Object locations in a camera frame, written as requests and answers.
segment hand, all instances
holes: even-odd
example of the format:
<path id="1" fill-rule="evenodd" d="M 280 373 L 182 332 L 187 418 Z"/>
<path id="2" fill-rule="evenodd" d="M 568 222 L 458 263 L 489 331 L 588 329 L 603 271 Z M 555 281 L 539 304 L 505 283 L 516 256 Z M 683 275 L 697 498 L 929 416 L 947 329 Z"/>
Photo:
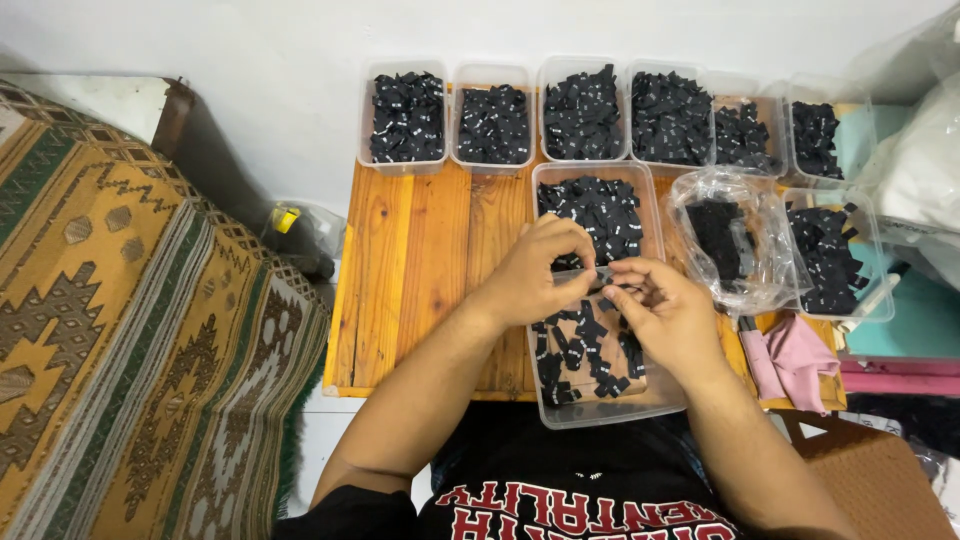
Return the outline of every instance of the hand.
<path id="1" fill-rule="evenodd" d="M 704 288 L 659 260 L 625 258 L 610 269 L 613 285 L 604 296 L 627 318 L 643 351 L 684 388 L 730 369 Z"/>
<path id="2" fill-rule="evenodd" d="M 568 253 L 577 254 L 586 271 L 554 286 L 550 264 Z M 596 278 L 595 261 L 593 239 L 583 227 L 546 213 L 524 225 L 514 247 L 468 299 L 482 306 L 499 331 L 542 321 L 587 294 Z"/>

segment patterned rug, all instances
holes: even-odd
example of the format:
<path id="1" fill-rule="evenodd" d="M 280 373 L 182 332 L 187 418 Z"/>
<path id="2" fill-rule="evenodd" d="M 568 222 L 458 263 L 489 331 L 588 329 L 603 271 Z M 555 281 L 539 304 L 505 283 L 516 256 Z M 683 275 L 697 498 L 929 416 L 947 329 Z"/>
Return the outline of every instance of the patterned rug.
<path id="1" fill-rule="evenodd" d="M 0 81 L 0 538 L 266 538 L 328 330 L 173 163 Z"/>

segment wooden table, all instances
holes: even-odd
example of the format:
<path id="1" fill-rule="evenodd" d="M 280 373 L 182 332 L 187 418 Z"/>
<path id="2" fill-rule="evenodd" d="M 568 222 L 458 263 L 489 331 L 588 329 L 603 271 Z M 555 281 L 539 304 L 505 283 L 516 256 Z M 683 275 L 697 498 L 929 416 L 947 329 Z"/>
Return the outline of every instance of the wooden table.
<path id="1" fill-rule="evenodd" d="M 440 174 L 419 177 L 384 177 L 356 164 L 324 395 L 369 396 L 490 274 L 520 226 L 533 221 L 530 176 L 544 161 L 538 151 L 534 163 L 513 177 L 471 176 L 453 160 Z M 673 178 L 654 181 L 661 197 Z M 781 318 L 771 313 L 756 323 L 766 331 Z M 835 350 L 829 324 L 809 322 Z M 717 325 L 727 359 L 756 395 L 730 320 L 718 315 Z M 820 386 L 827 409 L 846 408 L 839 376 L 821 377 Z M 493 348 L 473 399 L 533 402 L 536 391 L 525 329 L 509 329 Z M 792 408 L 786 399 L 761 404 Z"/>

